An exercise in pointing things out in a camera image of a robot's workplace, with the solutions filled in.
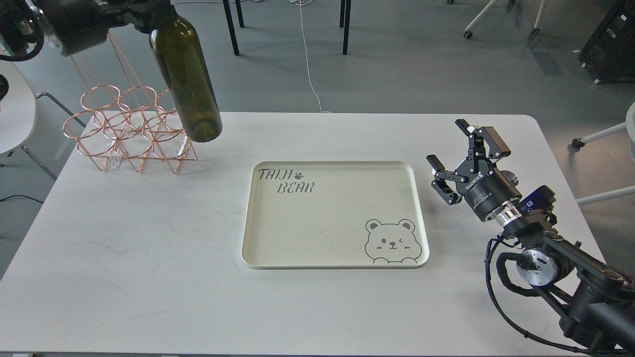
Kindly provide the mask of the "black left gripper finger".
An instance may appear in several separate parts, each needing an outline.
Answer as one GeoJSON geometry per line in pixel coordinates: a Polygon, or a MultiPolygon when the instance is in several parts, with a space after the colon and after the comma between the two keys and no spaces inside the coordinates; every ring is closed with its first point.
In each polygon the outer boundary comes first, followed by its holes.
{"type": "Polygon", "coordinates": [[[150,34],[176,16],[176,9],[170,0],[130,0],[121,19],[141,33],[150,34]]]}

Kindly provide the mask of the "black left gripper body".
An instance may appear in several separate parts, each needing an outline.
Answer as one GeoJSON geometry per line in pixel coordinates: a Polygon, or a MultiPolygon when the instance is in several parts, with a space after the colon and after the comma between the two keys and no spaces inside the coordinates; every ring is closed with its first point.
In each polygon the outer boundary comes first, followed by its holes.
{"type": "Polygon", "coordinates": [[[111,28],[124,26],[120,19],[129,0],[39,0],[39,23],[45,37],[68,57],[104,43],[111,28]]]}

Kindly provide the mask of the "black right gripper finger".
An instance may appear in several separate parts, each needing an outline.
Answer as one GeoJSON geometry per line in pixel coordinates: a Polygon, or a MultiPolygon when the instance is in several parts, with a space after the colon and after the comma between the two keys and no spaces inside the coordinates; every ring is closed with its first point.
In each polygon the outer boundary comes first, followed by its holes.
{"type": "Polygon", "coordinates": [[[433,167],[434,180],[431,186],[449,205],[456,205],[462,201],[467,193],[469,183],[469,164],[464,160],[453,171],[446,170],[436,155],[426,157],[431,167],[433,167]]]}
{"type": "Polygon", "coordinates": [[[478,173],[490,176],[496,169],[495,163],[511,155],[511,149],[494,127],[476,128],[464,119],[457,119],[454,123],[468,137],[467,156],[455,170],[460,176],[472,177],[478,173]]]}

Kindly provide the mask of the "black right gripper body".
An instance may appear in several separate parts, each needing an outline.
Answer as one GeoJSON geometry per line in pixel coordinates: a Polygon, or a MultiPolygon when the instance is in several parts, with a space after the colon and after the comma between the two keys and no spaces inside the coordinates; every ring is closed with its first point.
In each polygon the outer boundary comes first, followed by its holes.
{"type": "Polygon", "coordinates": [[[521,192],[498,169],[494,169],[490,176],[478,173],[469,177],[466,188],[465,201],[482,222],[505,202],[522,197],[521,192]]]}

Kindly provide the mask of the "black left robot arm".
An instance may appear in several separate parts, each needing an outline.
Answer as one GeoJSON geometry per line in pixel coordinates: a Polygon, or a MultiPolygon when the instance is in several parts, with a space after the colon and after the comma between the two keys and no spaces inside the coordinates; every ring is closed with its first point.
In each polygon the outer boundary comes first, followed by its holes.
{"type": "Polygon", "coordinates": [[[104,43],[111,28],[150,34],[177,16],[170,0],[3,0],[3,61],[27,61],[48,41],[64,57],[104,43]]]}

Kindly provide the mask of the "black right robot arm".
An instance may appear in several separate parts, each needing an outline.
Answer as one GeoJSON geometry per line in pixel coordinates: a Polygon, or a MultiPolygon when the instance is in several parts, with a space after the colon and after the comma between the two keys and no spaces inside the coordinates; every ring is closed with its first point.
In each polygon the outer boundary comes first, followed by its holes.
{"type": "Polygon", "coordinates": [[[435,177],[431,186],[447,204],[464,200],[482,222],[497,221],[503,231],[486,246],[486,288],[494,307],[525,338],[594,357],[632,357],[634,279],[585,253],[554,228],[554,192],[540,186],[526,197],[517,179],[497,168],[511,151],[491,126],[475,127],[464,119],[456,125],[468,138],[465,160],[448,171],[435,155],[427,161],[435,177]],[[491,284],[491,262],[499,244],[515,239],[520,253],[502,252],[495,260],[501,283],[511,292],[542,298],[560,317],[563,335],[577,347],[558,344],[522,329],[503,312],[491,284]]]}

